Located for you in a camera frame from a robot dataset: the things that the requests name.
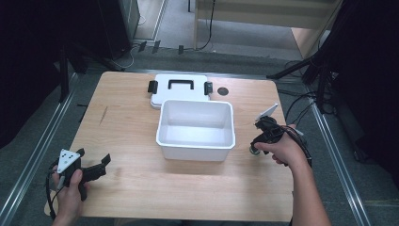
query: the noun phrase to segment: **forearm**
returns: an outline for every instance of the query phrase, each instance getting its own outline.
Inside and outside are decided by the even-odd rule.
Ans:
[[[301,163],[291,166],[291,170],[294,177],[293,225],[330,225],[311,167]]]
[[[53,226],[72,226],[76,222],[76,218],[71,215],[57,215],[53,222]]]

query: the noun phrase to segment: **vr controller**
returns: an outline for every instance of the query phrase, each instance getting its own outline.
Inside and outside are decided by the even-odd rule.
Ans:
[[[260,153],[260,151],[255,148],[255,143],[277,143],[284,134],[284,130],[277,124],[276,120],[268,116],[261,117],[259,121],[256,121],[255,126],[256,128],[261,129],[262,133],[255,137],[250,143],[249,151],[253,154]]]
[[[309,154],[305,144],[303,143],[301,137],[299,135],[303,135],[296,129],[289,129],[289,127],[283,127],[281,125],[278,125],[276,120],[273,119],[271,114],[274,112],[274,110],[277,108],[278,104],[274,104],[272,107],[268,108],[265,110],[263,113],[261,113],[257,118],[255,122],[255,126],[258,129],[262,130],[262,133],[255,137],[253,141],[250,143],[249,151],[252,154],[258,155],[260,151],[255,148],[255,143],[257,142],[263,142],[263,143],[277,143],[281,140],[281,137],[284,133],[287,133],[302,149],[303,153],[305,154],[305,157],[308,160],[309,165],[311,166],[311,155]]]
[[[105,167],[109,162],[111,162],[111,156],[108,154],[101,160],[100,164],[88,168],[82,168],[81,157],[84,155],[84,149],[80,149],[76,153],[62,150],[58,160],[57,168],[57,172],[59,174],[59,184],[57,186],[57,190],[61,189],[63,186],[70,186],[71,178],[76,170],[80,169],[83,172],[82,180],[78,186],[82,201],[88,197],[84,183],[95,181],[106,175]]]

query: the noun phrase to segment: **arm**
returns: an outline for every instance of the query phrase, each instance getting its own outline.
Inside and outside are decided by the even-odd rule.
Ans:
[[[286,163],[291,169],[294,177],[293,225],[331,225],[313,172],[300,147],[287,134],[278,143],[256,143],[255,147],[272,153],[278,164]]]
[[[62,188],[62,190],[57,194],[58,213],[53,222],[53,226],[73,225],[81,216],[83,211],[83,202],[81,201],[78,190],[81,180],[82,171],[77,169],[71,178],[70,187]],[[58,184],[59,176],[57,173],[53,174],[53,181],[56,185]]]

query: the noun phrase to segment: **black handle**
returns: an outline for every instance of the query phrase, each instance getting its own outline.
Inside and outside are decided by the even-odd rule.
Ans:
[[[173,83],[179,83],[179,84],[190,84],[190,89],[194,89],[194,81],[193,80],[176,80],[176,79],[171,79],[169,80],[168,83],[168,89],[172,88]]]
[[[80,192],[80,200],[83,202],[88,198],[88,193],[86,192],[86,188],[83,183],[79,183],[79,192]]]

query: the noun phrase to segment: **white box lid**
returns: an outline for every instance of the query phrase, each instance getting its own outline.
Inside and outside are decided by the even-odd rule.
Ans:
[[[209,101],[205,95],[205,75],[159,73],[155,76],[156,92],[152,93],[151,105],[160,109],[165,100]]]

